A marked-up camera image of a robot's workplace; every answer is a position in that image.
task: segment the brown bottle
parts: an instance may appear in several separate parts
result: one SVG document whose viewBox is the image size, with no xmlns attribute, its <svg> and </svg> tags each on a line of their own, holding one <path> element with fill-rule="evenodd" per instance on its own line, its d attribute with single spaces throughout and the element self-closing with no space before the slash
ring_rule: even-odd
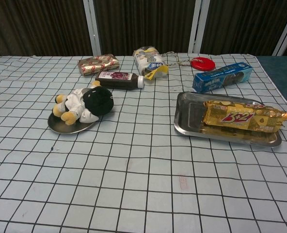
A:
<svg viewBox="0 0 287 233">
<path fill-rule="evenodd" d="M 144 77 L 134 73 L 102 71 L 97 75 L 95 80 L 100 81 L 100 85 L 102 86 L 120 89 L 132 90 L 144 87 Z"/>
</svg>

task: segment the blue box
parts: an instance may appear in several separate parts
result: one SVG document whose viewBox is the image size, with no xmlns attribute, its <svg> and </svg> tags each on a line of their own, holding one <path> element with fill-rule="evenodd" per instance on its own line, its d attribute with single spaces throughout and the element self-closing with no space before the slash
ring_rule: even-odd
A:
<svg viewBox="0 0 287 233">
<path fill-rule="evenodd" d="M 193 80 L 193 89 L 203 93 L 223 86 L 245 82 L 249 79 L 252 67 L 244 62 L 231 64 L 220 69 L 197 73 Z"/>
</svg>

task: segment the red lid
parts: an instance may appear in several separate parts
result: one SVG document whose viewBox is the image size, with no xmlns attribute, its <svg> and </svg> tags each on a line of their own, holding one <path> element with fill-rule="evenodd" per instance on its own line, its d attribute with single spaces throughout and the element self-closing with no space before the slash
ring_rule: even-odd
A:
<svg viewBox="0 0 287 233">
<path fill-rule="evenodd" d="M 195 57 L 191 61 L 191 66 L 201 71 L 211 71 L 216 67 L 216 64 L 206 57 Z"/>
</svg>

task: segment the gold wrapping paper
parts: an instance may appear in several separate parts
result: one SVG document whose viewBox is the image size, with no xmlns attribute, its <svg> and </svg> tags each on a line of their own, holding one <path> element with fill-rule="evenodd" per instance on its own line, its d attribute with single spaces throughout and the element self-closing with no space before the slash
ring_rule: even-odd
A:
<svg viewBox="0 0 287 233">
<path fill-rule="evenodd" d="M 265 105 L 233 103 L 229 101 L 206 101 L 207 125 L 230 127 L 242 130 L 277 132 L 287 120 L 287 113 Z"/>
<path fill-rule="evenodd" d="M 83 76 L 108 69 L 115 69 L 119 65 L 119 61 L 112 54 L 90 57 L 78 61 L 78 68 Z"/>
</svg>

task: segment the stuffed toy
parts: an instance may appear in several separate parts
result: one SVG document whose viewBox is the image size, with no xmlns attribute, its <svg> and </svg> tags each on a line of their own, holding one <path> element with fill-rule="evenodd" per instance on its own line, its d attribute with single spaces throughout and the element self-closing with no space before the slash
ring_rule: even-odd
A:
<svg viewBox="0 0 287 233">
<path fill-rule="evenodd" d="M 80 119 L 82 123 L 92 123 L 98 116 L 113 108 L 111 92 L 94 81 L 90 88 L 73 90 L 69 95 L 58 95 L 53 114 L 60 117 L 66 125 L 72 125 Z"/>
</svg>

